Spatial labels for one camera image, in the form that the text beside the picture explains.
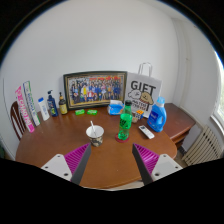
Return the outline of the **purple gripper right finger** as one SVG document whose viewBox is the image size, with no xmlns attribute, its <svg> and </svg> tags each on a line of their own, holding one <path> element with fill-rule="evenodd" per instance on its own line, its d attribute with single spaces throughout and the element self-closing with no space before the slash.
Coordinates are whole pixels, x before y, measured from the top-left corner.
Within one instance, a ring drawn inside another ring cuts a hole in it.
<svg viewBox="0 0 224 224">
<path fill-rule="evenodd" d="M 136 160 L 144 185 L 150 184 L 182 169 L 169 155 L 158 155 L 136 143 L 133 144 L 132 154 Z"/>
</svg>

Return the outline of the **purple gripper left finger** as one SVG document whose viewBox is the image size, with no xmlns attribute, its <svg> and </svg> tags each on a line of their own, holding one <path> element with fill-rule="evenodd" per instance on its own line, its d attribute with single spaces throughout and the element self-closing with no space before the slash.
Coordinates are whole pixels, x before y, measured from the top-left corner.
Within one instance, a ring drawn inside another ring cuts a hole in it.
<svg viewBox="0 0 224 224">
<path fill-rule="evenodd" d="M 56 154 L 42 169 L 79 185 L 91 155 L 91 144 L 80 146 L 66 155 Z"/>
</svg>

